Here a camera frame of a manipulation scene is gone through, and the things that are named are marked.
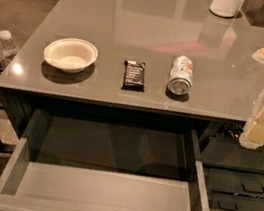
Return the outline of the open grey top drawer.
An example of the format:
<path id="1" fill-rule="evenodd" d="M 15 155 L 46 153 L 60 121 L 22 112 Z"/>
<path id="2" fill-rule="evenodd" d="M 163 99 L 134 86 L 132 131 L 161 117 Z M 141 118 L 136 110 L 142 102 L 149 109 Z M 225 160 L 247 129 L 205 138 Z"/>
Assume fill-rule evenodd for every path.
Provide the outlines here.
<path id="1" fill-rule="evenodd" d="M 0 211 L 210 211 L 197 134 L 34 111 Z"/>

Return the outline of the white paper bowl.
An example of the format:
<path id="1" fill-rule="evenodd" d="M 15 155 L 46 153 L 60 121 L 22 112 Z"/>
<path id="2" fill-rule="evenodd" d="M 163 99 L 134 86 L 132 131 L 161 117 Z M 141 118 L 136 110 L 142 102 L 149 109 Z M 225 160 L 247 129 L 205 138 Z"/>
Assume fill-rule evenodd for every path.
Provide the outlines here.
<path id="1" fill-rule="evenodd" d="M 66 73 L 79 73 L 98 58 L 96 46 L 86 40 L 66 38 L 56 40 L 44 49 L 44 59 L 50 66 Z"/>

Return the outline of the black rxbar chocolate bar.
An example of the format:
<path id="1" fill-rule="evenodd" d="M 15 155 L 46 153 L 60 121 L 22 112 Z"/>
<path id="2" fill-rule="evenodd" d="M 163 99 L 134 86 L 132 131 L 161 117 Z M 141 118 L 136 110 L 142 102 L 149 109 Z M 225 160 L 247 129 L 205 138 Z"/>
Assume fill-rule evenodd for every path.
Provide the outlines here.
<path id="1" fill-rule="evenodd" d="M 122 88 L 143 91 L 145 87 L 145 64 L 127 60 L 124 65 L 125 73 Z"/>

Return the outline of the white soda can lying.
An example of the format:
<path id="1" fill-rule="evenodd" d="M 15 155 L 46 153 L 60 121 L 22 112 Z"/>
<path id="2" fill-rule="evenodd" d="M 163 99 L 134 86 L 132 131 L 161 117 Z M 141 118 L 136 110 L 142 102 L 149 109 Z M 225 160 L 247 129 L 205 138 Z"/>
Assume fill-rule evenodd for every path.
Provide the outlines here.
<path id="1" fill-rule="evenodd" d="M 168 89 L 174 95 L 187 95 L 192 88 L 193 63 L 186 56 L 173 60 L 173 66 L 168 77 Z"/>

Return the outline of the dark side drawer cabinet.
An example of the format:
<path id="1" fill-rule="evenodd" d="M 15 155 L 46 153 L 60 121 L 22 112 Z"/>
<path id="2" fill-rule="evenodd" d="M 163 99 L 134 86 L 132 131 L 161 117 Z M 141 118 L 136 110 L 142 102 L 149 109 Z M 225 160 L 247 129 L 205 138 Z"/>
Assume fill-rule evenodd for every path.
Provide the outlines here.
<path id="1" fill-rule="evenodd" d="M 239 144 L 239 123 L 212 122 L 200 137 L 209 204 L 226 211 L 264 211 L 264 146 Z"/>

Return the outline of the clear plastic water bottle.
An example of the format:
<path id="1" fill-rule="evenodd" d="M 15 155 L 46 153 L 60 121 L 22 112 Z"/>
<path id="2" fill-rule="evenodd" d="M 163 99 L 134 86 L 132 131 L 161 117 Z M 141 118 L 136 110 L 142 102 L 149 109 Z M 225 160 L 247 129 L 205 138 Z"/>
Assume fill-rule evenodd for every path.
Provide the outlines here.
<path id="1" fill-rule="evenodd" d="M 12 34 L 10 31 L 2 30 L 0 31 L 0 42 L 2 43 L 2 53 L 3 56 L 13 57 L 19 52 L 18 47 L 13 42 Z"/>

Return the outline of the white cylindrical container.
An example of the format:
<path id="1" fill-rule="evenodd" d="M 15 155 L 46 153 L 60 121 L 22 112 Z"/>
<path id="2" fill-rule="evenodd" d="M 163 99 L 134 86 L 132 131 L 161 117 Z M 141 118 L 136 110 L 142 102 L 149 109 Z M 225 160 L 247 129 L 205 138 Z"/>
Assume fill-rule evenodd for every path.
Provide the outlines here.
<path id="1" fill-rule="evenodd" d="M 212 0 L 209 10 L 220 18 L 236 18 L 240 16 L 244 0 Z"/>

